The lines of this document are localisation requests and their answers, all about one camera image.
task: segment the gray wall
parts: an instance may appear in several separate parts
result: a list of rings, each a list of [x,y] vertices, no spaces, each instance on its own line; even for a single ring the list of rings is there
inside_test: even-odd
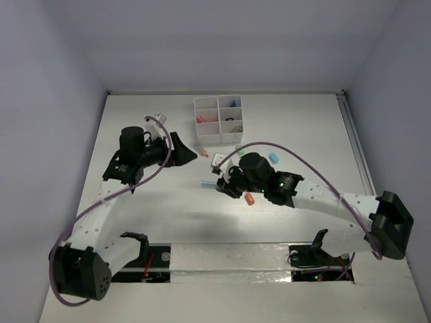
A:
[[[108,89],[341,89],[397,0],[61,0]]]
[[[36,322],[106,91],[56,1],[0,1],[0,322]]]
[[[407,258],[431,318],[431,1],[402,0],[348,98],[372,178],[415,218]]]

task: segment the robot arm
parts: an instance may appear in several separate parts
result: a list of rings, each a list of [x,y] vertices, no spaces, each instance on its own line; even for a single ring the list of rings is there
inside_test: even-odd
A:
[[[316,254],[338,257],[350,252],[372,251],[362,228],[329,188],[314,184],[301,175],[276,172],[258,153],[242,156],[238,166],[229,159],[219,167],[222,159],[220,154],[216,154],[211,163],[213,172],[221,175],[217,181],[219,192],[234,199],[241,197],[243,192],[263,193],[276,205],[319,211],[352,222],[345,230],[319,231],[308,249],[301,248],[301,253],[292,257],[294,261],[299,260],[301,266],[309,265]],[[396,194],[384,192],[382,196],[362,196],[342,193],[341,196],[360,216],[383,256],[404,258],[413,217]]]
[[[162,124],[162,114],[154,116]],[[121,194],[143,177],[143,169],[161,165],[169,149],[162,129],[152,120],[140,127],[121,131],[120,149],[112,157],[100,187],[102,205],[90,211],[75,225],[73,234],[57,248],[53,272],[57,289],[62,294],[101,300],[111,278],[131,261],[148,261],[148,238],[125,232],[112,241],[111,229],[123,205],[133,194]],[[165,167],[182,166],[197,158],[186,148],[176,133],[170,133],[173,150]]]

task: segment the blue object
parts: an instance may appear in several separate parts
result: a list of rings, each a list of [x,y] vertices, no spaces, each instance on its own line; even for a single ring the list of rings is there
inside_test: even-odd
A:
[[[216,190],[218,187],[217,183],[208,182],[207,180],[200,180],[199,183],[200,183],[201,187],[203,187],[203,188],[212,188],[212,189]]]
[[[275,153],[270,153],[269,154],[269,159],[271,160],[271,162],[273,164],[278,163],[278,157],[277,157],[277,155]]]

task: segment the small toy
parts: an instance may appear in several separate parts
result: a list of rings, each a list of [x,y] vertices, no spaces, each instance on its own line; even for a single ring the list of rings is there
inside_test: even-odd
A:
[[[206,122],[206,121],[205,121],[205,119],[204,119],[204,118],[202,118],[201,116],[198,116],[198,117],[196,118],[196,121],[197,121],[197,123],[204,123],[204,122]]]
[[[242,132],[242,126],[236,126],[234,130],[231,131],[231,133],[241,133]]]
[[[209,182],[207,180],[200,180],[199,181],[202,188],[212,188],[216,190],[218,188],[217,183],[215,182]]]
[[[277,157],[277,155],[275,153],[270,153],[269,154],[269,160],[271,160],[271,162],[273,164],[278,163],[278,157]]]
[[[195,145],[195,150],[197,151],[197,153],[203,157],[209,157],[208,152],[206,150],[204,150],[204,148],[202,148],[199,144]]]
[[[251,196],[251,194],[249,192],[245,194],[244,198],[247,201],[247,204],[250,206],[255,203],[253,196]]]

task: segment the black base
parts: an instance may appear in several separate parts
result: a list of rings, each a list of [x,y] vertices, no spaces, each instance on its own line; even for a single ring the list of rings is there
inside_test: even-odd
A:
[[[296,254],[298,259],[289,257],[289,263],[291,266],[298,268],[307,268],[307,267],[323,267],[323,266],[340,266],[340,261],[347,266],[350,262],[349,259],[343,259],[341,257],[334,258],[328,255],[326,252],[322,250],[311,250],[311,244],[297,244],[297,245],[289,245],[289,253],[292,254],[292,251],[297,251]]]
[[[349,269],[347,273],[353,278],[353,272]],[[321,273],[307,273],[306,270],[292,271],[292,281],[316,281],[317,283],[321,281],[335,281],[341,274],[341,271],[325,271],[322,270]],[[342,276],[338,281],[351,281],[347,275]]]
[[[148,258],[145,261],[134,260],[129,262],[124,268],[135,268],[136,271],[119,271],[113,278],[113,283],[169,283],[170,261],[163,259],[163,254],[170,255],[170,246],[149,246]],[[144,277],[144,270],[148,264],[148,259],[152,256],[147,276]]]

